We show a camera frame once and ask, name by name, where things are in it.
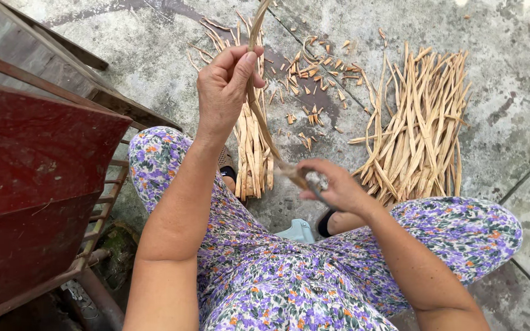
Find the woman's right hand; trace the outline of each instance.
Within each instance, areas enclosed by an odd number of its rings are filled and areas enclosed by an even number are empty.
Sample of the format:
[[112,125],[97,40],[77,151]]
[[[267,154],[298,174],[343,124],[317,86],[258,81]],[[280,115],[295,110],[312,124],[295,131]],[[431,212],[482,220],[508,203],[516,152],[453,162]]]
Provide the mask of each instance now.
[[[364,219],[378,210],[384,210],[382,205],[370,197],[349,172],[338,165],[321,158],[302,160],[296,166],[298,169],[313,169],[326,176],[328,188],[321,192],[328,203],[341,211],[356,214]],[[300,199],[317,200],[312,191],[302,191]]]

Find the metal pipe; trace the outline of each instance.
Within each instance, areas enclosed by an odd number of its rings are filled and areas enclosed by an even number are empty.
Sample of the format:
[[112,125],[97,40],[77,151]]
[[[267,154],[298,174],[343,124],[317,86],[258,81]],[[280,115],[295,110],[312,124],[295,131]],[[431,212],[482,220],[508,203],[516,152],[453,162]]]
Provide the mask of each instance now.
[[124,313],[109,295],[104,285],[90,268],[85,268],[77,277],[79,284],[87,293],[97,309],[104,315],[114,331],[121,331],[124,327]]

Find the hand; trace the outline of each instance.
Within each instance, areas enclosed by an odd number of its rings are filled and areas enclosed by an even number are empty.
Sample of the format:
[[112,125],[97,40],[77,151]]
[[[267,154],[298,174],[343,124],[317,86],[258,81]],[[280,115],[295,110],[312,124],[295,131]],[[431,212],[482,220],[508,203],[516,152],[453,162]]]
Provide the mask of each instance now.
[[[336,164],[320,158],[302,160],[296,166],[298,169],[313,169],[328,179],[328,188],[320,194],[328,203],[341,211],[356,214],[364,219],[378,210],[383,210],[382,205],[374,198],[367,195],[349,172]],[[300,192],[300,199],[316,200],[310,190]]]
[[[230,135],[246,100],[248,78],[254,74],[257,58],[264,51],[261,46],[256,46],[254,52],[247,52],[247,48],[227,47],[200,70],[196,83],[200,97],[196,140],[224,144]],[[254,75],[254,86],[265,86],[265,81]]]

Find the light blue object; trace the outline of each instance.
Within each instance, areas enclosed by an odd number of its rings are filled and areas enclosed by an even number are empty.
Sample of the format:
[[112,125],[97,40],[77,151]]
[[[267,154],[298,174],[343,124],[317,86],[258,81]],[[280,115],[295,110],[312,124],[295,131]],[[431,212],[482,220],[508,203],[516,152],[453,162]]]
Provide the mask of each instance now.
[[299,243],[313,244],[314,237],[308,222],[303,219],[291,220],[291,228],[275,234],[278,237],[296,240]]

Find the woman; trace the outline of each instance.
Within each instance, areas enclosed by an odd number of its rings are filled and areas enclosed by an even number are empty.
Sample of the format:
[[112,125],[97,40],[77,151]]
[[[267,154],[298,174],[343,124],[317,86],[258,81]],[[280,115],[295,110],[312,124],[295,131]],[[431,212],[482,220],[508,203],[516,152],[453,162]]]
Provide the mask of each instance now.
[[304,160],[298,168],[328,177],[323,197],[347,212],[327,218],[333,236],[304,245],[269,233],[234,197],[217,158],[262,53],[226,48],[200,71],[194,141],[156,127],[130,144],[150,217],[124,330],[395,330],[387,318],[409,307],[422,330],[488,330],[463,285],[519,249],[520,225],[504,208],[436,197],[388,212],[345,169]]

